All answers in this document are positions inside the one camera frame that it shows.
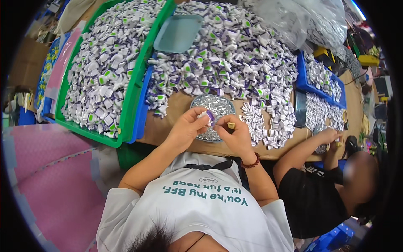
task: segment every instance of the woman's right hand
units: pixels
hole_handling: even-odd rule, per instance
[[[337,132],[332,128],[327,128],[317,134],[317,137],[320,138],[322,144],[330,144],[340,136],[341,133]]]
[[[235,123],[235,129],[230,134],[227,129],[227,123]],[[225,115],[221,117],[213,128],[218,136],[227,144],[233,153],[238,155],[242,160],[243,157],[254,157],[255,152],[252,148],[251,135],[248,125],[237,118],[235,115]]]

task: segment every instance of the bowl of metal pins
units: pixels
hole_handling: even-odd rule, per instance
[[[214,115],[213,124],[216,124],[216,122],[225,115],[236,114],[234,104],[232,104],[229,99],[213,94],[201,94],[196,96],[190,104],[190,108],[193,107],[204,107],[210,110]],[[222,142],[222,139],[218,136],[217,132],[213,130],[213,127],[208,127],[207,132],[198,135],[196,139],[210,143]]]

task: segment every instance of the clear plastic bag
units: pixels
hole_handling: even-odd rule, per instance
[[[295,1],[261,0],[253,10],[266,24],[280,31],[283,42],[291,50],[297,50],[305,42],[310,14]]]
[[[311,14],[307,40],[326,47],[337,48],[346,40],[347,23],[341,0],[294,0]]]
[[[279,30],[293,50],[305,40],[326,48],[343,44],[347,34],[341,0],[246,0],[267,25]]]

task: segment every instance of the round metal dish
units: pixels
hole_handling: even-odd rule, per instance
[[[221,117],[225,115],[236,114],[234,104],[232,104],[229,99],[223,96],[216,96],[213,94],[201,94],[199,96],[196,96],[190,104],[190,108],[196,106],[205,107],[213,112],[215,116],[214,123],[216,123]],[[222,142],[217,132],[213,130],[212,127],[207,128],[207,132],[198,135],[196,139],[210,143]]]
[[[313,131],[313,133],[312,133],[312,136],[314,136],[314,135],[316,135],[316,134],[318,134],[319,132],[321,132],[322,130],[325,130],[325,129],[327,129],[327,125],[326,124],[317,124],[316,126],[315,126],[315,129],[314,129],[314,131]],[[326,149],[327,149],[327,144],[322,144],[321,146],[319,146],[319,147],[317,147],[316,148],[316,150],[315,150],[315,152],[316,153],[318,153],[318,154],[323,154],[323,153],[325,153],[325,151],[326,151]]]

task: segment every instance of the cardboard sheet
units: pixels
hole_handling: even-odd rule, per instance
[[[351,73],[349,71],[345,72],[340,79],[344,83],[348,83],[352,80]],[[359,133],[361,132],[361,122],[363,117],[362,111],[362,103],[360,91],[354,85],[347,85],[346,88],[346,98],[347,98],[347,114],[348,120],[350,123],[349,130],[345,131],[343,136],[344,139],[349,135],[354,135],[358,138]],[[176,120],[189,109],[190,103],[192,102],[193,97],[186,95],[183,92],[175,93],[171,95],[168,100],[169,107],[167,108],[168,116],[161,119],[160,117],[153,116],[154,112],[149,111],[147,114],[147,120],[145,123],[145,131],[144,137],[139,139],[139,142],[152,144],[152,145],[160,145],[168,136],[169,131],[175,124]],[[244,100],[234,100],[233,104],[235,106],[237,115],[243,115],[241,107],[244,103]],[[269,120],[270,115],[264,111],[263,117],[267,122],[266,128],[270,128]],[[293,138],[287,140],[285,146],[280,149],[271,149],[267,150],[263,143],[260,141],[260,144],[254,147],[255,152],[259,153],[262,159],[270,159],[276,160],[279,159],[282,155],[287,153],[290,149],[292,149],[297,144],[303,142],[308,137],[311,137],[312,133],[307,128],[303,129],[295,129],[293,133]],[[227,147],[224,142],[221,143],[208,143],[200,140],[193,141],[192,145],[189,147],[188,151],[210,154],[216,156],[234,156],[235,154],[231,152],[231,150]],[[342,157],[344,153],[344,147],[339,148],[337,152],[338,158]],[[322,160],[322,156],[320,155],[311,155],[307,161],[320,161]]]
[[[46,44],[25,37],[14,59],[8,76],[8,85],[23,86],[35,90],[48,51],[49,47]]]

